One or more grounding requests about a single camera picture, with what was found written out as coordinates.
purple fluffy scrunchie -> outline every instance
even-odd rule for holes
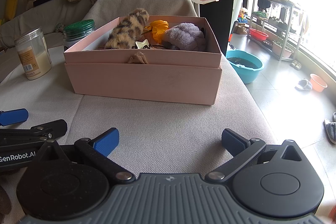
[[[205,38],[193,23],[181,23],[164,33],[162,40],[171,43],[182,51],[205,51]]]

yellow hair claw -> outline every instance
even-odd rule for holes
[[[153,39],[156,43],[161,44],[162,36],[169,29],[169,24],[164,20],[156,20],[145,27],[146,30],[152,31]]]

blue basin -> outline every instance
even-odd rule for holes
[[[227,51],[226,58],[229,57],[239,57],[246,59],[258,67],[258,69],[247,68],[244,65],[236,65],[229,61],[229,63],[238,73],[239,77],[241,78],[244,84],[249,84],[253,82],[257,78],[259,72],[264,68],[263,62],[258,57],[245,51],[241,50]]]

jar with green lid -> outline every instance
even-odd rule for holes
[[[40,26],[20,35],[15,39],[14,44],[28,80],[37,79],[52,68]]]
[[[79,40],[88,36],[95,30],[95,21],[93,19],[83,20],[63,29],[64,51],[76,44]]]

screw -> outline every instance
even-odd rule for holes
[[[119,180],[130,180],[133,175],[130,172],[119,172],[115,175],[115,177]]]
[[[208,174],[208,177],[211,178],[212,180],[222,180],[225,177],[225,175],[221,172],[215,171],[215,172],[210,172]]]

